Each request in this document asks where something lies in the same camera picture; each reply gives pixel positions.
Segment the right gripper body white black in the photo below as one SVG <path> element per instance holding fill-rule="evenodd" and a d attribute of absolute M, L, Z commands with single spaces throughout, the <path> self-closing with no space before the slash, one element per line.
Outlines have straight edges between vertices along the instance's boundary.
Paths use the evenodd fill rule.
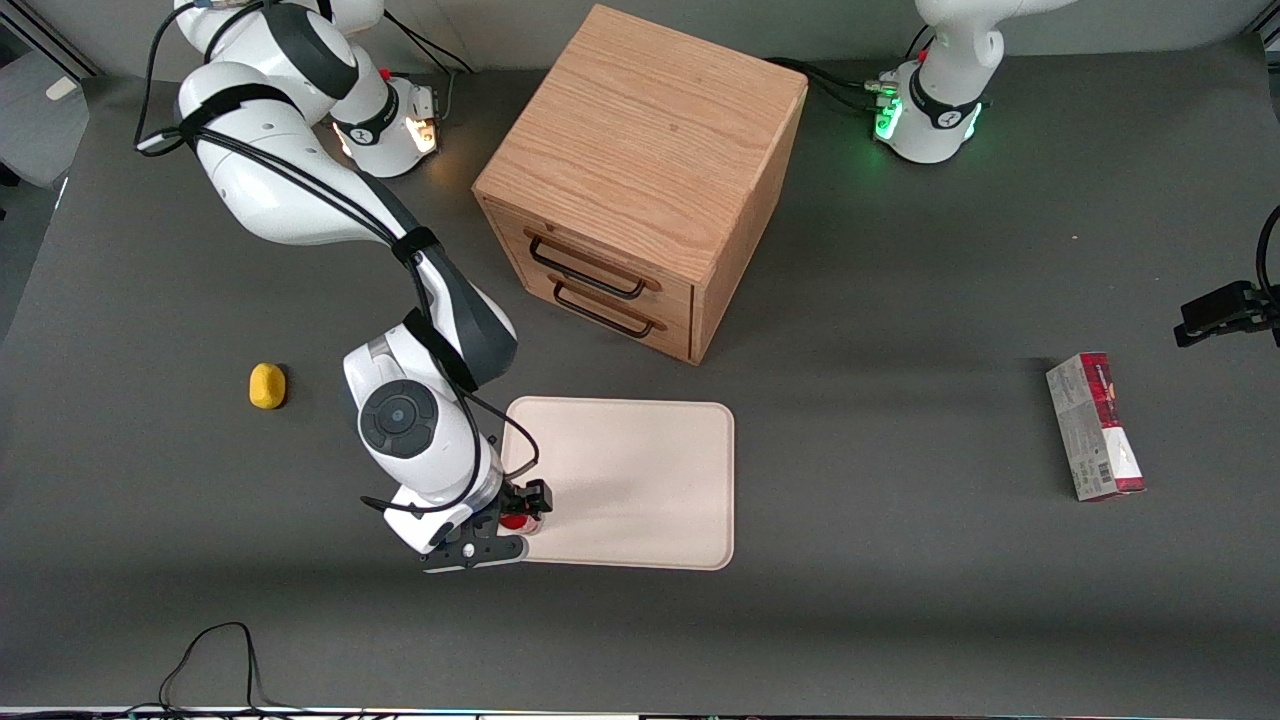
<path fill-rule="evenodd" d="M 512 553 L 513 539 L 498 534 L 492 503 L 500 484 L 488 484 L 451 509 L 431 506 L 401 487 L 394 509 L 384 512 L 388 527 L 419 553 Z"/>

